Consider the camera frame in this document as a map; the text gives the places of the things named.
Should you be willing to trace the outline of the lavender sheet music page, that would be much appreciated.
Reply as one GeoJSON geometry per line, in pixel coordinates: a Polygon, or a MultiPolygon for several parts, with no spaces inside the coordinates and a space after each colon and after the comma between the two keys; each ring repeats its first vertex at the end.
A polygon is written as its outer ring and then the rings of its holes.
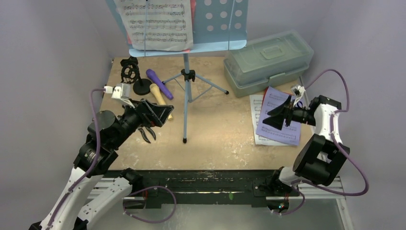
{"type": "Polygon", "coordinates": [[[272,87],[266,90],[262,100],[257,127],[255,128],[255,134],[259,137],[256,144],[271,146],[299,145],[301,124],[291,121],[287,125],[283,109],[278,109],[278,106],[283,106],[287,99],[293,102],[295,96],[272,87]]]}

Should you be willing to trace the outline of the red folder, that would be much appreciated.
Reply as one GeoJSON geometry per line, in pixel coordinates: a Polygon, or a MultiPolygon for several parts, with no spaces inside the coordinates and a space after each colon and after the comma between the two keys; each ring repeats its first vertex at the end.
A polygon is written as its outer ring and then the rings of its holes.
{"type": "Polygon", "coordinates": [[[268,101],[268,100],[284,102],[288,98],[288,96],[291,96],[291,94],[281,92],[277,89],[269,87],[263,95],[262,102],[264,103],[265,101],[268,101]]]}

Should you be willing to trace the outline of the black round-base microphone stand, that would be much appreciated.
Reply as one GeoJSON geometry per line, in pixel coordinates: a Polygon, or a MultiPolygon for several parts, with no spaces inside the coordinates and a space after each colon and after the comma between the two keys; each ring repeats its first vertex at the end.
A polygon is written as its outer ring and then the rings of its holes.
{"type": "MultiPolygon", "coordinates": [[[[138,64],[138,60],[136,57],[129,57],[127,59],[122,59],[120,61],[120,64],[123,62],[135,62],[138,64]]],[[[143,79],[141,78],[140,72],[139,72],[139,77],[137,78],[136,82],[133,83],[133,91],[137,95],[147,95],[150,93],[150,88],[149,86],[152,84],[152,82],[149,79],[143,79]]]]}

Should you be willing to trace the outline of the purple toy microphone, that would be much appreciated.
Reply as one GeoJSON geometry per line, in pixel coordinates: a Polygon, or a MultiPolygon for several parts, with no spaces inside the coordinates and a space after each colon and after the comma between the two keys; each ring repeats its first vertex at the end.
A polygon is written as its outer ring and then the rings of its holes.
{"type": "Polygon", "coordinates": [[[174,96],[170,92],[170,90],[165,86],[165,84],[160,80],[160,78],[157,76],[157,74],[154,72],[152,69],[147,69],[146,70],[146,75],[147,77],[155,83],[159,89],[163,92],[163,94],[169,99],[173,100],[174,96]]]}

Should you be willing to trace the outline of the light blue music stand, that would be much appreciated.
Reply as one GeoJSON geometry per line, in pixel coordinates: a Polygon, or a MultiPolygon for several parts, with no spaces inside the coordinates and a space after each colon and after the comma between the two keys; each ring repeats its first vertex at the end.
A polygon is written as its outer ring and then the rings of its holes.
{"type": "Polygon", "coordinates": [[[179,72],[185,81],[184,106],[194,101],[191,83],[201,76],[190,68],[189,54],[237,50],[247,43],[246,0],[190,0],[192,7],[192,48],[183,51],[137,50],[130,45],[121,17],[116,11],[114,0],[107,1],[111,14],[125,37],[129,55],[132,57],[153,57],[181,54],[184,67],[179,72]]]}

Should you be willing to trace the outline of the black tripod microphone stand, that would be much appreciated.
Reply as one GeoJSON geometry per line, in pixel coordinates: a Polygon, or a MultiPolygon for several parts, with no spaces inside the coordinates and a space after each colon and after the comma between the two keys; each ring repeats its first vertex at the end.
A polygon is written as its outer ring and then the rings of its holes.
{"type": "Polygon", "coordinates": [[[135,62],[123,62],[121,63],[121,83],[133,84],[139,77],[138,64],[135,62]]]}

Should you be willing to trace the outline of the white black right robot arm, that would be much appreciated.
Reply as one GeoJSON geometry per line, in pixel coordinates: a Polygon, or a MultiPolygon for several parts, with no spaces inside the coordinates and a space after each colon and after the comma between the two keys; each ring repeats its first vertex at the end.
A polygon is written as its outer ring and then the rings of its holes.
{"type": "Polygon", "coordinates": [[[269,181],[269,189],[275,195],[290,192],[298,181],[309,181],[315,185],[330,185],[346,161],[339,150],[349,151],[342,144],[339,135],[333,140],[330,136],[330,117],[341,109],[341,103],[320,95],[308,107],[300,108],[293,104],[291,97],[267,113],[262,124],[281,130],[292,122],[315,127],[315,132],[296,157],[292,167],[281,167],[269,181]]]}

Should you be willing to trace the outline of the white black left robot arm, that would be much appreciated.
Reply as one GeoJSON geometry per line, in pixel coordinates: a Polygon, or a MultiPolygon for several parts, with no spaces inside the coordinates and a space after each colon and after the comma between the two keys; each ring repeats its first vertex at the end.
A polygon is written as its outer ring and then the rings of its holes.
{"type": "Polygon", "coordinates": [[[104,110],[95,114],[88,126],[85,144],[74,160],[69,180],[50,213],[33,223],[32,230],[90,230],[125,195],[137,196],[143,189],[143,177],[125,169],[112,186],[87,203],[91,191],[118,157],[119,147],[142,127],[162,127],[174,107],[148,100],[129,100],[122,115],[104,110]]]}

